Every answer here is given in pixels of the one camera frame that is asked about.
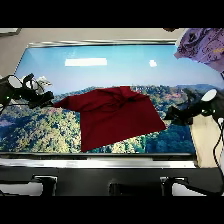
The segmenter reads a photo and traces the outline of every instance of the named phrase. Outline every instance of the beige cloth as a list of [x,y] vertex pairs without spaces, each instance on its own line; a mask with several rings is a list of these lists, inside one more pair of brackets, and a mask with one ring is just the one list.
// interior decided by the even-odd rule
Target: beige cloth
[[[190,126],[191,136],[196,149],[198,166],[217,167],[213,158],[213,148],[215,147],[219,136],[220,129],[212,116],[204,117],[198,115],[194,117],[193,125]],[[216,148],[216,157],[219,161],[222,151],[222,141],[220,141]]]

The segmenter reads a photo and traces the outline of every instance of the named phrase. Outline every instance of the folded garment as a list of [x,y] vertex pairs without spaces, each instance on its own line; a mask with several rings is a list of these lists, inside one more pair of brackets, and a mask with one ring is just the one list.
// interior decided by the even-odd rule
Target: folded garment
[[80,112],[83,152],[166,129],[149,97],[129,86],[68,96],[54,107]]
[[224,28],[190,28],[181,39],[177,52],[174,54],[178,58],[191,58],[194,61],[201,62],[210,66],[210,63],[217,61],[214,69],[220,71],[222,68],[217,68],[217,64],[222,64],[224,56]]

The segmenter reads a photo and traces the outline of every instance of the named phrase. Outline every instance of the mountain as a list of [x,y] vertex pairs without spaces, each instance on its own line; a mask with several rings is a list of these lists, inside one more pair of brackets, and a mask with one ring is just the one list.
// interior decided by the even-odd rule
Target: mountain
[[204,92],[207,92],[211,89],[219,89],[219,88],[217,88],[215,86],[212,86],[212,85],[209,85],[209,84],[177,85],[176,87],[181,88],[181,89],[187,88],[187,89],[193,89],[193,90],[201,90],[201,91],[204,91]]

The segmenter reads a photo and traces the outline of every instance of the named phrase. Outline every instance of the display screen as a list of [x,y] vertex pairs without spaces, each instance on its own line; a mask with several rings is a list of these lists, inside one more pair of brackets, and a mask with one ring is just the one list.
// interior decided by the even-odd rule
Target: display screen
[[[224,86],[217,71],[187,58],[177,60],[176,50],[175,45],[168,44],[27,48],[15,75],[22,78],[33,73],[35,79],[44,76],[52,84],[45,90],[54,93],[53,102],[95,88],[131,86],[148,94],[164,119],[171,105],[187,100],[184,88],[206,92]],[[88,153],[195,153],[189,126],[164,122],[164,131]],[[10,106],[0,117],[1,152],[80,153],[80,143],[78,112]]]

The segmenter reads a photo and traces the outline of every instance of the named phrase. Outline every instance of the red shirt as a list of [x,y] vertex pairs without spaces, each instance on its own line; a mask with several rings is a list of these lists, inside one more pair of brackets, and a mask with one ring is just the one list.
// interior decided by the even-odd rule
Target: red shirt
[[82,152],[166,129],[149,97],[129,86],[68,96],[54,107],[80,112]]

